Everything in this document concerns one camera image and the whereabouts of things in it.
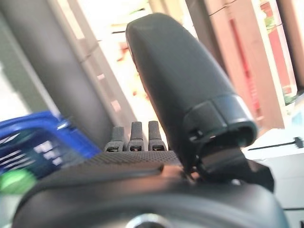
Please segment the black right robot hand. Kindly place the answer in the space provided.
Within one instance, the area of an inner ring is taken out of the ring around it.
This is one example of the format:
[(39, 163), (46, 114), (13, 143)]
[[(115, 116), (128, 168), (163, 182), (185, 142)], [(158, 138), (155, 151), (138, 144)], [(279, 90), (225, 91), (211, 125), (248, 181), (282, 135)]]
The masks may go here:
[(14, 228), (286, 228), (271, 170), (242, 148), (258, 128), (206, 48), (173, 18), (126, 28), (128, 47), (169, 152), (104, 152), (40, 180)]

